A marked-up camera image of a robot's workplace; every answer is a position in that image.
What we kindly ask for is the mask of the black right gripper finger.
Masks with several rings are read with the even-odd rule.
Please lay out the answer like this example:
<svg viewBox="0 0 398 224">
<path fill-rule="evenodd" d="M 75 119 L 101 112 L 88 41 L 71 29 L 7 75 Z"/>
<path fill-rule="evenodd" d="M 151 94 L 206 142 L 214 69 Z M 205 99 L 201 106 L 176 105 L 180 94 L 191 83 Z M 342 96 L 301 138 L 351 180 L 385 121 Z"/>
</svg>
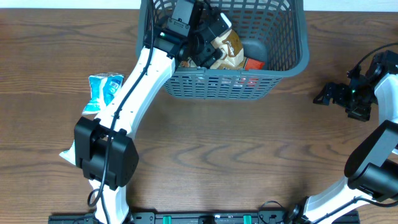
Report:
<svg viewBox="0 0 398 224">
<path fill-rule="evenodd" d="M 337 94 L 338 84 L 330 82 L 323 87 L 320 96 L 322 100 L 330 100 L 335 99 L 337 97 Z"/>
<path fill-rule="evenodd" d="M 313 99 L 313 104 L 328 106 L 330 104 L 331 96 L 329 94 L 320 93 Z"/>
</svg>

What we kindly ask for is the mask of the tan brown snack bag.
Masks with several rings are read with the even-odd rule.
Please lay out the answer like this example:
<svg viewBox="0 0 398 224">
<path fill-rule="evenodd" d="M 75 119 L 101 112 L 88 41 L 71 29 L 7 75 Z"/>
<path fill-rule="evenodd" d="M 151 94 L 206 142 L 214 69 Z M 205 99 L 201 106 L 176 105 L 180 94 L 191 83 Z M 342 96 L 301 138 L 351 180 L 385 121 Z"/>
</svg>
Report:
<svg viewBox="0 0 398 224">
<path fill-rule="evenodd" d="M 206 42 L 200 34 L 195 35 L 195 38 L 197 39 L 194 43 L 195 52 L 198 53 L 199 50 L 203 50 L 204 53 L 211 54 L 204 65 L 197 66 L 211 69 L 211 65 L 218 59 L 227 60 L 236 66 L 243 60 L 243 44 L 237 33 L 232 29 L 210 42 Z"/>
</svg>

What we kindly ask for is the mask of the orange pasta packet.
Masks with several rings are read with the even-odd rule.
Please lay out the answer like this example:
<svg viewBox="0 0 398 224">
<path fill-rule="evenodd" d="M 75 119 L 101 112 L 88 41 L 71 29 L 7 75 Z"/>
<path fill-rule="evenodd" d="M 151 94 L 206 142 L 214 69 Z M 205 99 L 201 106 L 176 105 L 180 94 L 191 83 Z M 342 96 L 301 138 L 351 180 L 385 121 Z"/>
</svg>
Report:
<svg viewBox="0 0 398 224">
<path fill-rule="evenodd" d="M 227 60 L 218 59 L 210 68 L 212 70 L 262 70 L 265 65 L 265 62 L 243 57 L 243 60 L 236 66 Z M 180 62 L 178 68 L 200 68 L 200 66 L 197 66 L 195 62 L 189 58 L 186 61 Z"/>
</svg>

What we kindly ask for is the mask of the blue white snack bag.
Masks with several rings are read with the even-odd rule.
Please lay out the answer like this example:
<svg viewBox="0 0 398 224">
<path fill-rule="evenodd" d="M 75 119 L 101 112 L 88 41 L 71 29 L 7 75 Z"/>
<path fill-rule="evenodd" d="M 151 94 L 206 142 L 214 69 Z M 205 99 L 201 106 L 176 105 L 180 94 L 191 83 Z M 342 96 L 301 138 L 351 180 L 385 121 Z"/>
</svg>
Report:
<svg viewBox="0 0 398 224">
<path fill-rule="evenodd" d="M 121 73 L 99 73 L 90 75 L 91 99 L 84 107 L 82 115 L 97 114 L 105 109 L 120 91 L 124 75 Z"/>
</svg>

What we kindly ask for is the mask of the teal white snack packet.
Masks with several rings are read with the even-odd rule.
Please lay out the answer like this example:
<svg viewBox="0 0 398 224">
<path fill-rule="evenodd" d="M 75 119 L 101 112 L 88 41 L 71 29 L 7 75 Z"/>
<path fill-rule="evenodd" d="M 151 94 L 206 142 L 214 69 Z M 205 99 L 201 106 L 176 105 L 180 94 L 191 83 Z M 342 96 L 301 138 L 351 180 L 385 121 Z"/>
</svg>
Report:
<svg viewBox="0 0 398 224">
<path fill-rule="evenodd" d="M 69 163 L 73 164 L 74 166 L 76 165 L 76 159 L 75 159 L 75 141 L 73 141 L 72 146 L 70 149 L 66 151 L 62 151 L 59 154 L 60 157 L 68 161 Z"/>
</svg>

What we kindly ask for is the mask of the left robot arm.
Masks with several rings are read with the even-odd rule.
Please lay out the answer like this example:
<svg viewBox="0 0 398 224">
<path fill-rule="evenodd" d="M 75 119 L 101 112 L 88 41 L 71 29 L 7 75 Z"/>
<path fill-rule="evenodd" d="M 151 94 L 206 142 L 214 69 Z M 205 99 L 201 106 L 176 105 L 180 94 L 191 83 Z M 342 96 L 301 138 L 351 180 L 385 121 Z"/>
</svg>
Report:
<svg viewBox="0 0 398 224">
<path fill-rule="evenodd" d="M 94 119 L 82 117 L 74 129 L 73 163 L 81 168 L 93 188 L 88 204 L 95 207 L 98 223 L 124 223 L 129 214 L 126 185 L 139 160 L 133 139 L 143 115 L 161 86 L 172 77 L 181 60 L 210 67 L 222 55 L 212 41 L 231 29 L 222 12 L 199 24 L 200 16 L 187 22 L 176 17 L 165 27 L 152 24 L 144 37 L 136 67 L 116 97 Z"/>
</svg>

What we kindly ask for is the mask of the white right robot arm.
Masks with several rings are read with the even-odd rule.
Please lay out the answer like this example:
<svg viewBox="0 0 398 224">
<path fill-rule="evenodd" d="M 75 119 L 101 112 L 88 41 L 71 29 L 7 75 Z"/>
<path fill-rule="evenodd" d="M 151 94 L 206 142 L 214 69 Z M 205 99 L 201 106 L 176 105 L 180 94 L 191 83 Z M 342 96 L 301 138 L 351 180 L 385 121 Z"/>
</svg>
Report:
<svg viewBox="0 0 398 224">
<path fill-rule="evenodd" d="M 378 127 L 351 153 L 344 176 L 323 192 L 305 197 L 284 215 L 284 223 L 359 223 L 358 207 L 397 206 L 397 54 L 390 45 L 368 53 L 369 69 L 361 74 L 357 63 L 347 73 L 349 84 L 327 83 L 313 99 L 318 105 L 334 103 L 349 118 L 369 121 L 378 106 Z"/>
</svg>

